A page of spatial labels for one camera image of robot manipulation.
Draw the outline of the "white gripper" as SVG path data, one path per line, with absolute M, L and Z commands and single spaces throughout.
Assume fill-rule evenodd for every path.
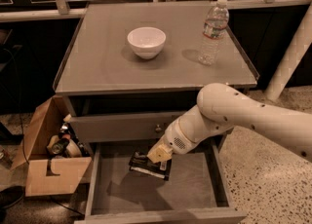
M 148 159 L 154 164 L 170 160 L 173 153 L 184 155 L 198 146 L 182 132 L 179 119 L 169 124 L 160 141 L 162 143 L 155 144 L 147 154 Z

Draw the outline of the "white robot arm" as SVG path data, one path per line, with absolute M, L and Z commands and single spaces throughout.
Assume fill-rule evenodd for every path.
M 154 163 L 186 154 L 236 126 L 257 132 L 312 162 L 312 115 L 255 101 L 230 86 L 208 84 L 196 105 L 174 120 L 147 157 Z

